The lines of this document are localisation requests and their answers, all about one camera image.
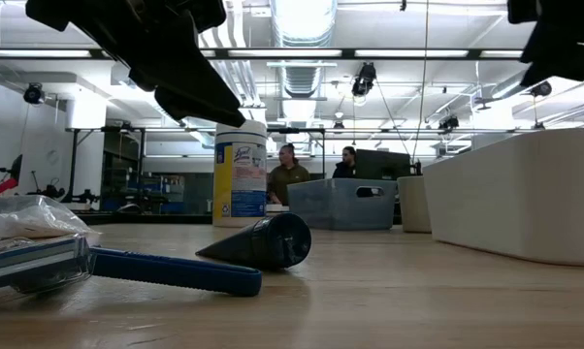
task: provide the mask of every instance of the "red object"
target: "red object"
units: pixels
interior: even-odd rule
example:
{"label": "red object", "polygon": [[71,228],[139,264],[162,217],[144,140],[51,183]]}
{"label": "red object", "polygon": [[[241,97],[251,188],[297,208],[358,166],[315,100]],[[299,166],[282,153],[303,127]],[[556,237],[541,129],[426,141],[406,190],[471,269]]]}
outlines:
{"label": "red object", "polygon": [[0,194],[6,190],[14,189],[16,187],[18,187],[18,181],[13,178],[10,178],[0,184]]}

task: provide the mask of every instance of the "black shirt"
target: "black shirt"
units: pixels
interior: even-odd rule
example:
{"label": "black shirt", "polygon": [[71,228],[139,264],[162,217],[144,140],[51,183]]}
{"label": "black shirt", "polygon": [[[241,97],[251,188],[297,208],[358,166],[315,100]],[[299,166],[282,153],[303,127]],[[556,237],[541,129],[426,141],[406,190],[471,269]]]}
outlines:
{"label": "black shirt", "polygon": [[354,178],[355,171],[356,166],[348,166],[348,164],[340,162],[336,165],[333,178]]}

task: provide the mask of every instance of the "person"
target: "person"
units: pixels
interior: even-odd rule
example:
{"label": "person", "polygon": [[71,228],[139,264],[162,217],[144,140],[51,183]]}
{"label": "person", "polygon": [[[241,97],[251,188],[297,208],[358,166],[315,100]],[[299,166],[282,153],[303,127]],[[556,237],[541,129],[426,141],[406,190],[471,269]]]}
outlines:
{"label": "person", "polygon": [[341,162],[336,165],[333,178],[354,178],[357,166],[357,151],[347,146],[341,152]]}
{"label": "person", "polygon": [[274,204],[288,206],[288,184],[309,181],[309,171],[299,165],[292,143],[281,148],[279,162],[281,165],[275,167],[269,176],[269,197]]}

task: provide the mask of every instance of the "desk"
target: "desk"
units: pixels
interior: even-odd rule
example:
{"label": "desk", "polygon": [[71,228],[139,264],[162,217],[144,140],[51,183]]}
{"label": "desk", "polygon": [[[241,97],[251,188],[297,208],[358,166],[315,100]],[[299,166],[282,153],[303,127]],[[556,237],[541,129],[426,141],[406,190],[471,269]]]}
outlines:
{"label": "desk", "polygon": [[[102,243],[193,258],[236,230],[96,227]],[[314,232],[308,259],[262,294],[93,277],[51,297],[0,290],[0,348],[584,348],[584,268],[428,235]]]}

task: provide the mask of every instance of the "olive shirt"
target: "olive shirt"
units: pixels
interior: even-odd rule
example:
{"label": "olive shirt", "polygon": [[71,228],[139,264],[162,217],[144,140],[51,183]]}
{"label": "olive shirt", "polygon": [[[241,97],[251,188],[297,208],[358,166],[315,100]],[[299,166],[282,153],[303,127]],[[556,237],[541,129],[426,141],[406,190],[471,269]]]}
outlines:
{"label": "olive shirt", "polygon": [[275,193],[281,204],[288,206],[288,184],[296,184],[309,181],[309,171],[301,165],[294,165],[292,169],[286,169],[280,165],[275,167],[269,175],[269,193]]}

